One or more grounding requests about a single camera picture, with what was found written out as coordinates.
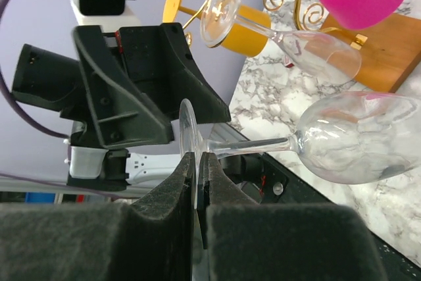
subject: wine glass bowl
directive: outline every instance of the wine glass bowl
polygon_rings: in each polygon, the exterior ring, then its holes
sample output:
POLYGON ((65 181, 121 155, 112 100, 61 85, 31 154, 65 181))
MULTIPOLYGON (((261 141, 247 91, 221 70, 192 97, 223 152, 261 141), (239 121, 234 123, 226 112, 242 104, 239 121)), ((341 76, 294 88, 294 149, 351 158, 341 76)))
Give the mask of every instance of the wine glass bowl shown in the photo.
POLYGON ((223 143, 202 138, 188 100, 180 107, 181 151, 220 159, 230 155, 294 151, 315 175, 339 184, 365 184, 420 165, 421 101, 392 93, 352 91, 325 97, 301 116, 293 135, 223 143))
POLYGON ((295 65, 319 80, 344 84, 358 74, 361 55, 346 43, 321 32, 272 30, 242 16, 240 5, 241 0, 206 0, 200 28, 207 46, 222 43, 238 24, 274 41, 295 65))

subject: black cable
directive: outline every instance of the black cable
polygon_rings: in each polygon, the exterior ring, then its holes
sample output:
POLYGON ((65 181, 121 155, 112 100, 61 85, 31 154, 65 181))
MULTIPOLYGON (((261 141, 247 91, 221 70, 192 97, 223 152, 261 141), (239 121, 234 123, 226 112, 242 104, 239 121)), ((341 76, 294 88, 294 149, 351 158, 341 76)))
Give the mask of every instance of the black cable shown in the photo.
MULTIPOLYGON (((3 14, 5 13, 5 9, 7 5, 9 4, 10 0, 0 0, 0 23, 1 19, 3 17, 3 14)), ((9 91, 9 88, 7 87, 5 78, 3 76, 3 73, 1 71, 0 67, 0 91, 3 97, 6 99, 7 103, 11 106, 11 108, 15 111, 17 115, 19 115, 26 123, 28 123, 33 128, 39 130, 40 132, 43 132, 44 134, 47 134, 49 136, 53 136, 55 138, 68 138, 68 135, 54 132, 44 126, 42 126, 40 123, 36 122, 28 113, 25 112, 24 109, 16 102, 14 97, 12 96, 11 92, 9 91)))

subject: wooden block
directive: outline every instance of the wooden block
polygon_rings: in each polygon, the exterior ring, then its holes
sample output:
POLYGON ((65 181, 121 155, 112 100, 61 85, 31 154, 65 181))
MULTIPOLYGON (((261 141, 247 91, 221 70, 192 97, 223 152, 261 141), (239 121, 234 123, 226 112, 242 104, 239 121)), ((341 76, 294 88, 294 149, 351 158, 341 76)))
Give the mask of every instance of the wooden block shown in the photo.
MULTIPOLYGON (((341 28, 330 14, 324 28, 341 28)), ((360 49, 361 70, 356 81, 379 92, 396 92, 421 61, 421 20, 392 14, 379 24, 363 30, 333 31, 328 34, 352 44, 355 36, 366 36, 360 49)))

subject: marble countertop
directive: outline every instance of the marble countertop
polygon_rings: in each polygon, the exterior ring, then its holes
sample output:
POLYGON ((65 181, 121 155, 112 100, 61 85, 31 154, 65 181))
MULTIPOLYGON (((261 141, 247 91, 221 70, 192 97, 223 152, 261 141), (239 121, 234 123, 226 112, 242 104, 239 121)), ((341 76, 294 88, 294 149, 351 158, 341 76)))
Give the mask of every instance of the marble countertop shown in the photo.
MULTIPOLYGON (((303 0, 302 12, 317 0, 303 0)), ((276 30, 293 29, 293 1, 270 13, 276 30)), ((405 0, 398 13, 421 19, 421 0, 405 0)), ((232 125, 251 140, 279 138, 294 132, 302 113, 315 101, 345 90, 369 90, 360 83, 319 83, 297 67, 286 69, 279 48, 268 42, 247 59, 230 103, 232 125)), ((421 64, 399 88, 421 97, 421 64)), ((354 208, 369 229, 421 266, 421 168, 376 183, 348 186, 329 183, 311 173, 297 154, 271 154, 333 202, 354 208)))

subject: gray wall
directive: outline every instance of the gray wall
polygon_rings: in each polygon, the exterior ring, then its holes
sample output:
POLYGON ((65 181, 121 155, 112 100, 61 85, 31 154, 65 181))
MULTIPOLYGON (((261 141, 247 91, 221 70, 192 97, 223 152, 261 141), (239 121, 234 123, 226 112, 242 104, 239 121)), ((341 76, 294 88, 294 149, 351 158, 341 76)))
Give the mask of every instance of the gray wall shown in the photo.
MULTIPOLYGON (((129 6, 144 25, 156 25, 161 23, 164 2, 165 0, 137 0, 131 1, 129 6)), ((202 2, 203 0, 184 0, 183 4, 194 9, 202 2)), ((184 14, 180 14, 178 18, 181 23, 187 20, 184 14)), ((12 0, 0 27, 0 65, 9 86, 24 43, 76 58, 70 37, 75 25, 76 19, 69 0, 12 0)), ((207 49, 200 41, 197 22, 190 30, 195 30, 192 52, 199 68, 216 92, 229 103, 244 57, 223 48, 207 49)), ((71 122, 60 119, 57 113, 25 105, 24 108, 48 128, 69 133, 71 122)), ((63 163, 66 147, 62 140, 45 136, 28 126, 2 98, 0 110, 0 171, 46 180, 65 179, 68 167, 63 163)), ((175 153, 178 151, 178 144, 136 151, 175 153)))

